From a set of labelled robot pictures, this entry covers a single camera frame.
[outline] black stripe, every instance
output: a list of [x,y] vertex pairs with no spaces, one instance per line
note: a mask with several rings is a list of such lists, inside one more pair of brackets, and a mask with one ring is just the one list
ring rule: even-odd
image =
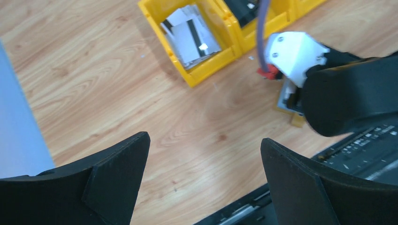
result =
[[171,25],[171,23],[170,23],[168,20],[163,21],[163,24],[167,27],[167,29],[168,29],[171,33],[173,33],[173,31],[171,30],[171,28],[172,28],[173,26]]
[[198,32],[196,31],[195,25],[193,24],[193,20],[188,20],[187,23],[188,23],[189,29],[191,30],[193,41],[195,41],[196,48],[198,49],[199,55],[201,57],[206,56],[205,51],[199,49],[199,47],[202,45],[202,43],[200,42],[200,38],[199,38]]

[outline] circuit board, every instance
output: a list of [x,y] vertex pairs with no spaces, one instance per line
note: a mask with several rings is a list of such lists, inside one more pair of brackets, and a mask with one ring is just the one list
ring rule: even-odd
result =
[[[355,133],[319,152],[313,160],[367,180],[398,185],[398,126]],[[268,184],[195,225],[277,225]]]

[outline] gray cable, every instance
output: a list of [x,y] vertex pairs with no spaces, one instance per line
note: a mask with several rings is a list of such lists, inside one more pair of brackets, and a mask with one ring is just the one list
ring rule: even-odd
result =
[[264,25],[267,19],[267,12],[270,0],[260,0],[259,11],[257,14],[257,54],[262,71],[269,72],[264,56]]

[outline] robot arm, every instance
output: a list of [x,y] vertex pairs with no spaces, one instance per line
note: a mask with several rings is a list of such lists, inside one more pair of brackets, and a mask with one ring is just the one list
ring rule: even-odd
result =
[[303,32],[273,34],[265,50],[299,93],[301,113],[323,136],[398,119],[398,55],[361,59],[316,42]]

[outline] black plastic part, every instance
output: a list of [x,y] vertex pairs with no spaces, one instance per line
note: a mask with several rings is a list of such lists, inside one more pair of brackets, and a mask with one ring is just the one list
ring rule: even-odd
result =
[[261,155],[279,225],[398,224],[398,187],[357,178],[264,139]]
[[38,176],[1,179],[1,224],[129,225],[149,144],[141,132]]
[[391,124],[398,120],[398,56],[323,69],[308,76],[302,107],[323,136]]
[[278,71],[278,73],[275,76],[275,79],[276,80],[282,80],[282,78],[283,78],[283,73],[281,71]]
[[272,202],[254,211],[237,225],[277,225],[275,208]]
[[257,199],[259,196],[264,195],[264,197],[269,197],[269,188],[268,184],[265,184],[258,189],[252,191],[251,193],[245,195],[243,198],[238,199],[234,201],[233,203],[225,206],[221,210],[213,213],[212,215],[206,217],[205,219],[195,223],[195,225],[217,225],[220,224],[222,221],[226,220],[227,218],[230,218],[233,213],[241,208],[242,206],[248,205],[248,204],[257,204],[255,199]]
[[[317,65],[312,68],[310,68],[307,72],[306,75],[311,76],[312,74],[323,70],[327,68],[334,68],[334,67],[339,67],[343,65],[347,65],[349,63],[355,62],[355,61],[360,61],[363,60],[361,57],[358,57],[356,55],[353,55],[349,52],[339,52],[336,49],[333,49],[329,46],[326,46],[330,49],[330,52],[324,54],[324,57],[327,59],[325,65]],[[287,102],[286,102],[286,107],[288,109],[294,110],[298,113],[304,113],[303,107],[301,104],[301,91],[302,89],[297,88],[296,92],[293,94],[290,94]]]
[[228,8],[239,21],[240,27],[246,26],[257,17],[258,1],[257,0],[224,0]]

